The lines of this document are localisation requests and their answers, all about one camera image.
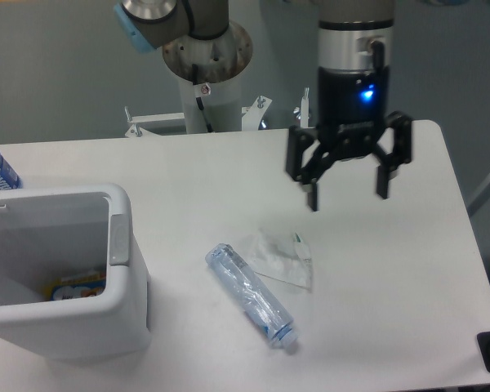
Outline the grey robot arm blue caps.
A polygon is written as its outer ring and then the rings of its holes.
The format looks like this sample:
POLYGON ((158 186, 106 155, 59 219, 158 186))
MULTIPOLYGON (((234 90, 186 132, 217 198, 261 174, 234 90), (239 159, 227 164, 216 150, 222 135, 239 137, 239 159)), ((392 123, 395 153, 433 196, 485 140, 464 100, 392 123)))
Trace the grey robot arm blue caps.
MULTIPOLYGON (((319 1, 318 118, 290 127, 286 173, 319 207, 318 182, 336 162, 375 156, 376 193, 388 198, 397 169, 412 161, 412 120, 386 110, 394 27, 392 1, 319 1)), ((239 131, 235 80, 252 40, 226 1, 119 1, 123 32, 140 52, 161 50, 180 79, 189 133, 239 131)))

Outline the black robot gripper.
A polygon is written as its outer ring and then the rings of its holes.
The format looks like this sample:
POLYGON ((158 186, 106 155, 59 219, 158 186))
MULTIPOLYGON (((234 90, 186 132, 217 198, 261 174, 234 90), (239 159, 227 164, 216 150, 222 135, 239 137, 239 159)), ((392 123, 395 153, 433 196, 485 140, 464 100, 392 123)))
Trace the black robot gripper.
POLYGON ((389 66, 367 72, 318 69, 317 129, 288 128, 285 162, 311 211, 319 209, 319 179, 335 161, 375 155, 376 193, 382 199, 389 197, 399 166, 412 161, 412 118, 394 111, 385 119, 389 80, 389 66), (394 132, 390 153, 378 143, 386 128, 394 132))

